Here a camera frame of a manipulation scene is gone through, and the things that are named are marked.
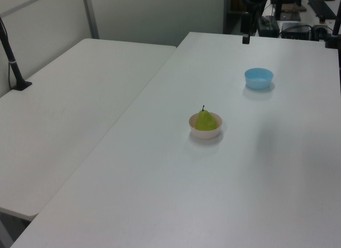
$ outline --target table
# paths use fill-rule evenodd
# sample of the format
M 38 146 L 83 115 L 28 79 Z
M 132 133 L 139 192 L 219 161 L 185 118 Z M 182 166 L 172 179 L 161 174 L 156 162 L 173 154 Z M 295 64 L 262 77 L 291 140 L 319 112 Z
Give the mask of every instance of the table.
M 340 0 L 329 1 L 329 2 L 326 2 L 326 3 L 330 7 L 330 9 L 335 14 L 337 14 L 337 10 L 338 10 L 339 4 L 340 4 Z M 335 20 L 329 20 L 328 19 L 328 20 L 326 20 L 326 22 L 324 24 L 320 24 L 319 23 L 319 18 L 316 17 L 316 13 L 308 5 L 308 0 L 302 0 L 302 5 L 304 7 L 306 7 L 307 11 L 299 13 L 299 16 L 301 17 L 301 21 L 278 21 L 278 26 L 280 28 L 280 31 L 282 31 L 282 24 L 285 23 L 285 22 L 289 22 L 289 23 L 305 23 L 305 24 L 308 24 L 310 26 L 325 25 L 325 26 L 328 26 L 330 29 L 334 28 Z M 270 0 L 268 0 L 268 2 L 265 4 L 265 7 L 267 7 L 267 8 L 264 10 L 262 16 L 271 15 L 271 13 L 272 13 L 272 5 L 270 5 Z
M 0 99 L 0 211 L 32 220 L 175 47 L 82 40 Z
M 203 104 L 223 119 L 206 141 Z M 339 247 L 340 121 L 336 50 L 191 32 L 13 248 Z

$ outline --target pear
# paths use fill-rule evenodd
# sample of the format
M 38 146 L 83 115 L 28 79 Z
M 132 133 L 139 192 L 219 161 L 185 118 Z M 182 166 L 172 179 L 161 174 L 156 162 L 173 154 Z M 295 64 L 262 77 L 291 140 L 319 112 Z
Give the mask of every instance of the pear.
M 202 110 L 199 111 L 195 129 L 201 131 L 214 130 L 218 127 L 217 121 L 211 114 L 209 114 L 208 111 L 204 110 L 204 107 L 205 106 L 203 106 Z

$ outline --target table surface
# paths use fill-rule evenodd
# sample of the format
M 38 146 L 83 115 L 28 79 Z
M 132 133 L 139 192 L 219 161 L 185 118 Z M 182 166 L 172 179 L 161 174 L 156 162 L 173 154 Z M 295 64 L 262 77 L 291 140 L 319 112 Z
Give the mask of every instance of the table surface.
M 340 4 L 340 0 L 328 1 L 326 3 L 330 7 L 330 9 L 336 15 L 338 7 L 339 7 L 339 4 Z M 301 17 L 301 21 L 278 21 L 278 25 L 279 25 L 280 31 L 282 30 L 282 24 L 285 23 L 285 22 L 289 22 L 289 23 L 305 23 L 305 24 L 308 24 L 310 26 L 325 25 L 325 26 L 328 26 L 330 29 L 334 28 L 335 20 L 327 19 L 324 24 L 320 24 L 319 23 L 319 18 L 316 17 L 316 13 L 308 5 L 308 0 L 302 0 L 302 5 L 304 7 L 306 7 L 307 11 L 299 13 L 299 16 Z M 264 10 L 263 16 L 271 15 L 271 13 L 272 13 L 272 5 L 270 5 L 270 0 L 268 0 L 268 2 L 266 3 L 265 7 L 267 7 L 267 8 Z
M 339 247 L 338 73 L 322 43 L 189 33 L 13 248 Z M 190 134 L 203 104 L 212 140 Z
M 32 220 L 174 52 L 86 39 L 0 99 L 0 211 Z

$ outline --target black cable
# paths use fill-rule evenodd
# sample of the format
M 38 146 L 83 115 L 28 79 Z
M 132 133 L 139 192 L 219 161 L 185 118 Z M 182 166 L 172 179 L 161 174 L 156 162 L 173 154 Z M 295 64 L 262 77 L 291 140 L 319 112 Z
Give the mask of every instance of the black cable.
M 0 23 L 1 23 L 1 26 L 2 26 L 2 28 L 4 29 L 4 31 L 5 31 L 5 34 L 6 34 L 6 37 L 7 37 L 7 39 L 9 38 L 9 36 L 7 35 L 7 30 L 6 30 L 6 27 L 5 27 L 5 24 L 4 24 L 4 22 L 2 21 L 2 19 L 0 18 Z
M 10 73 L 11 73 L 11 65 L 9 63 L 9 86 L 10 86 L 10 90 L 12 90 L 11 81 L 10 81 Z
M 292 26 L 292 27 L 289 27 L 289 28 L 287 28 L 287 29 L 284 29 L 283 31 L 281 31 L 281 32 L 279 33 L 279 35 L 282 37 L 282 33 L 283 33 L 283 32 L 285 32 L 285 31 L 290 31 L 290 30 L 293 30 L 293 29 L 296 29 L 296 28 L 299 28 L 299 27 L 310 27 L 310 30 L 313 29 L 313 27 L 311 27 L 310 25 L 308 25 L 308 24 L 303 24 L 303 25 L 301 25 L 301 26 Z
M 266 9 L 267 9 L 268 7 L 270 7 L 270 6 L 271 6 L 271 3 L 270 3 L 267 7 L 265 7 L 264 10 L 266 10 Z

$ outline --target wall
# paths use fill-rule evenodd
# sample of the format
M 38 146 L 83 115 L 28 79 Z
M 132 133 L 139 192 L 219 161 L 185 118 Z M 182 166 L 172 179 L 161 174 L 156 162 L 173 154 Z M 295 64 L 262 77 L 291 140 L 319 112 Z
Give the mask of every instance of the wall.
M 223 33 L 229 0 L 92 0 L 101 39 L 178 46 L 190 31 Z
M 21 74 L 27 79 L 84 38 L 83 0 L 39 0 L 3 18 Z M 11 73 L 12 85 L 15 85 Z M 8 60 L 0 48 L 0 97 L 9 91 Z

